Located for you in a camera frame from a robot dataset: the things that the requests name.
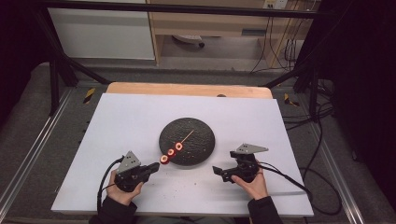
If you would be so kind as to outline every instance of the handheld controller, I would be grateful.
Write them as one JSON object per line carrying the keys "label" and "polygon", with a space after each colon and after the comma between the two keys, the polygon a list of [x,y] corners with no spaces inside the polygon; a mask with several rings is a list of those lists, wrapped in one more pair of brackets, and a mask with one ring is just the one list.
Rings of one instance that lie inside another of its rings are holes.
{"label": "handheld controller", "polygon": [[134,191],[140,182],[148,182],[149,176],[156,173],[160,164],[154,162],[150,165],[140,165],[140,160],[129,151],[117,169],[115,183],[117,187],[126,192]]}
{"label": "handheld controller", "polygon": [[235,168],[222,170],[219,167],[213,166],[213,172],[215,175],[220,175],[223,182],[230,181],[234,183],[231,176],[237,175],[245,182],[250,183],[259,171],[259,165],[254,153],[263,151],[268,151],[268,148],[242,144],[236,151],[230,151],[231,157],[236,158],[237,166]]}

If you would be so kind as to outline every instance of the white cabinet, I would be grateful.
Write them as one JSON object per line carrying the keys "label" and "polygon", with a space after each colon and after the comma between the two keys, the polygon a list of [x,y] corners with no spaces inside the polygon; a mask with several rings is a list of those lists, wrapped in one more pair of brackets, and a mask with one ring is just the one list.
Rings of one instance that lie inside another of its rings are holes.
{"label": "white cabinet", "polygon": [[69,57],[154,60],[147,12],[49,8],[49,14]]}

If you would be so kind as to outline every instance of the desk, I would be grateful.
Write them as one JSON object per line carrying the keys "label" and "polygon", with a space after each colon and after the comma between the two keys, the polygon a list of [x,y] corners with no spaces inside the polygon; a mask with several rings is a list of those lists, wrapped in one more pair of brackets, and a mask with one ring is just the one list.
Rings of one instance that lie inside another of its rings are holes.
{"label": "desk", "polygon": [[[234,97],[208,96],[218,94]],[[216,137],[214,152],[203,163],[191,167],[161,165],[135,198],[136,213],[248,216],[246,193],[237,185],[223,183],[212,171],[212,165],[235,167],[229,151],[242,143],[269,147],[268,152],[257,153],[256,158],[272,163],[302,183],[276,100],[271,98],[271,92],[264,88],[111,84],[102,95],[51,210],[65,214],[95,213],[96,192],[107,166],[128,150],[143,165],[158,161],[162,155],[158,138],[163,127],[174,119],[191,117],[212,128]],[[274,196],[282,217],[313,216],[303,191],[279,175],[265,172],[265,176],[269,194]]]}

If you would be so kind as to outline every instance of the black cable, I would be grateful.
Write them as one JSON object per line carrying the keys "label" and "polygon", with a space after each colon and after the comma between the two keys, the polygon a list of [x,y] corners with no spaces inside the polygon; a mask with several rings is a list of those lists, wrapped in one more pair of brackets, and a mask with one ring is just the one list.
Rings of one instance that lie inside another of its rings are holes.
{"label": "black cable", "polygon": [[284,67],[283,65],[282,65],[282,63],[280,62],[280,60],[279,60],[279,58],[277,57],[277,55],[276,55],[276,53],[275,53],[275,51],[274,51],[274,49],[273,49],[273,47],[272,47],[272,43],[271,43],[271,39],[272,39],[272,37],[271,37],[271,35],[272,35],[272,28],[274,27],[274,17],[271,17],[271,28],[270,28],[270,49],[271,49],[271,51],[274,53],[274,56],[275,56],[275,58],[276,58],[276,60],[277,60],[277,62],[279,63],[279,65],[283,68],[283,69],[285,69],[286,71],[288,71],[288,69],[286,69],[286,67]]}
{"label": "black cable", "polygon": [[[243,160],[239,160],[239,159],[237,159],[237,161],[238,161],[238,162],[242,162],[242,163],[250,163],[250,164],[256,163],[257,166],[259,166],[260,168],[262,168],[262,169],[264,169],[264,170],[274,172],[274,173],[276,173],[276,174],[278,174],[278,175],[282,175],[282,176],[285,177],[287,180],[289,180],[290,183],[292,183],[293,185],[297,186],[299,189],[302,189],[303,191],[305,191],[305,192],[306,192],[306,195],[308,196],[309,202],[311,202],[311,201],[314,199],[314,198],[313,198],[313,195],[312,195],[312,192],[311,192],[308,188],[306,188],[304,185],[300,184],[299,182],[295,181],[295,180],[294,180],[293,178],[291,178],[290,176],[283,174],[283,173],[280,172],[275,166],[273,166],[273,165],[271,165],[271,164],[269,164],[269,163],[260,162],[260,161],[257,161],[257,162],[243,161]],[[267,165],[271,166],[272,168],[262,166],[262,165],[260,165],[260,163],[267,164]]]}
{"label": "black cable", "polygon": [[270,18],[268,17],[267,26],[265,27],[264,44],[263,44],[263,47],[262,47],[262,55],[260,56],[260,59],[257,61],[256,65],[253,67],[253,69],[251,69],[251,71],[249,72],[250,74],[255,73],[255,72],[253,72],[254,69],[256,69],[256,67],[262,61],[262,56],[264,55],[264,51],[265,51],[265,42],[266,42],[266,39],[267,39],[267,30],[268,30],[269,23],[270,23]]}
{"label": "black cable", "polygon": [[256,71],[254,71],[254,72],[251,72],[251,73],[257,73],[257,72],[260,72],[260,71],[266,71],[266,70],[275,70],[275,69],[285,69],[284,67],[276,67],[276,68],[263,68],[263,69],[259,69],[259,70],[256,70]]}
{"label": "black cable", "polygon": [[295,181],[293,178],[291,178],[288,175],[283,174],[282,172],[280,172],[278,169],[273,169],[273,168],[269,168],[269,167],[265,167],[262,165],[257,164],[260,168],[267,170],[267,171],[271,171],[274,172],[278,175],[282,175],[283,177],[285,177],[287,180],[289,180],[289,182],[295,186],[297,186],[299,189],[302,189],[303,191],[306,192],[306,195],[308,196],[309,202],[312,202],[312,200],[314,200],[314,196],[312,194],[312,192],[306,188],[304,185],[300,184],[299,182]]}
{"label": "black cable", "polygon": [[324,177],[323,175],[321,175],[320,173],[318,173],[317,171],[315,171],[315,170],[313,170],[313,169],[306,168],[306,167],[299,167],[299,169],[300,169],[300,170],[309,171],[309,172],[312,172],[312,173],[314,173],[315,175],[317,175],[319,178],[321,178],[324,182],[326,182],[326,183],[332,188],[332,190],[335,192],[335,195],[337,196],[338,207],[337,207],[337,209],[336,209],[335,211],[333,211],[333,212],[326,212],[326,211],[323,211],[322,209],[319,209],[317,206],[315,206],[313,203],[311,203],[311,204],[312,204],[312,207],[315,208],[315,209],[318,210],[321,214],[324,214],[324,215],[335,216],[335,215],[339,214],[339,213],[341,212],[341,209],[343,208],[343,205],[342,205],[341,195],[340,195],[340,193],[338,192],[338,190],[335,188],[335,186],[334,186],[328,179],[326,179],[326,177]]}
{"label": "black cable", "polygon": [[285,58],[285,60],[286,61],[288,61],[288,56],[287,56],[287,52],[288,52],[288,48],[289,48],[289,42],[290,42],[290,40],[288,39],[288,42],[286,42],[286,47],[284,48],[284,51],[283,51],[283,57]]}
{"label": "black cable", "polygon": [[304,22],[304,20],[301,20],[300,23],[297,25],[297,28],[293,31],[293,34],[291,35],[292,38],[290,40],[288,40],[288,43],[286,45],[286,49],[284,52],[285,60],[289,64],[290,71],[291,71],[291,62],[296,62],[296,47],[297,47],[296,36],[297,36],[303,22]]}
{"label": "black cable", "polygon": [[[318,109],[318,114],[320,114],[320,110],[321,110],[321,108],[322,108],[324,105],[326,105],[326,104],[323,104],[323,105],[321,105],[321,106],[319,107],[319,109]],[[312,155],[311,160],[309,161],[308,165],[306,166],[307,169],[306,169],[306,170],[304,171],[304,173],[303,173],[303,180],[305,179],[306,172],[307,172],[308,169],[311,167],[312,162],[314,161],[315,157],[318,155],[318,152],[319,152],[319,149],[320,149],[320,146],[321,146],[321,142],[322,142],[322,138],[323,138],[323,129],[322,129],[322,126],[321,126],[320,117],[318,117],[318,126],[319,126],[319,131],[320,131],[319,140],[318,140],[318,146],[317,146],[317,148],[315,148],[314,154]]]}
{"label": "black cable", "polygon": [[[326,108],[322,110],[322,113],[319,114],[321,118],[325,118],[328,115],[330,115],[333,111],[332,107]],[[282,119],[311,119],[310,115],[298,115],[298,116],[282,116]],[[299,123],[300,121],[289,121],[289,120],[284,120],[285,124],[290,124],[290,123]]]}
{"label": "black cable", "polygon": [[[323,119],[323,118],[329,116],[330,114],[332,114],[332,112],[333,112],[333,108],[332,108],[332,107],[326,108],[326,109],[322,110],[321,113],[318,113],[318,118]],[[308,122],[310,122],[310,121],[313,120],[313,118],[310,117],[309,115],[299,116],[299,117],[295,117],[295,118],[297,118],[297,119],[300,119],[300,118],[307,118],[307,119],[297,120],[297,121],[295,121],[295,120],[292,120],[292,121],[290,121],[290,120],[284,120],[283,122],[284,122],[285,124],[296,124],[296,125],[294,125],[294,126],[292,126],[292,127],[287,128],[287,129],[286,129],[287,131],[292,130],[292,129],[295,129],[295,128],[297,128],[297,127],[300,127],[300,126],[302,126],[302,125],[304,125],[304,124],[306,124],[306,123],[308,123]]]}
{"label": "black cable", "polygon": [[97,208],[98,214],[99,214],[99,212],[100,212],[100,209],[102,208],[102,191],[103,191],[104,189],[106,189],[106,188],[112,186],[112,185],[109,185],[109,186],[105,187],[104,189],[102,189],[103,184],[105,183],[105,180],[106,180],[106,176],[108,175],[108,172],[110,171],[111,167],[113,167],[116,163],[122,162],[123,158],[124,158],[124,156],[122,156],[121,158],[119,158],[119,159],[116,160],[116,161],[113,161],[113,163],[111,163],[110,166],[107,168],[107,170],[106,170],[106,172],[105,172],[105,175],[104,175],[103,178],[102,178],[102,181],[101,181],[101,183],[100,183],[100,187],[99,187],[99,190],[98,190],[97,202],[96,202],[96,208]]}
{"label": "black cable", "polygon": [[332,90],[330,90],[330,89],[326,86],[326,84],[324,83],[324,79],[322,79],[322,80],[320,81],[320,85],[319,85],[319,86],[324,90],[325,94],[327,94],[328,96],[332,97],[332,96],[334,95],[334,91],[335,91],[334,85],[332,85]]}
{"label": "black cable", "polygon": [[108,189],[108,188],[110,188],[111,186],[114,186],[114,185],[116,185],[116,184],[118,184],[118,183],[119,183],[119,182],[114,183],[114,184],[111,184],[111,185],[107,185],[107,186],[105,186],[104,188],[102,188],[101,191],[103,192],[103,190]]}

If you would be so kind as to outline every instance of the red ring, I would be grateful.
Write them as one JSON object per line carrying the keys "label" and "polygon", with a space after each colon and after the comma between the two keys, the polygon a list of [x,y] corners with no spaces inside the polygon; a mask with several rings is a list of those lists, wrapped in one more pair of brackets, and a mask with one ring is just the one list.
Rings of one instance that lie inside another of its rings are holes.
{"label": "red ring", "polygon": [[163,165],[168,164],[168,163],[169,163],[169,158],[168,158],[168,156],[162,155],[162,156],[160,157],[160,163],[163,164]]}
{"label": "red ring", "polygon": [[181,149],[183,149],[183,144],[181,144],[181,143],[175,143],[175,149],[176,149],[177,151],[180,151]]}
{"label": "red ring", "polygon": [[168,155],[169,158],[172,158],[172,157],[176,156],[176,152],[175,152],[174,149],[169,148],[168,152],[167,152],[167,155]]}

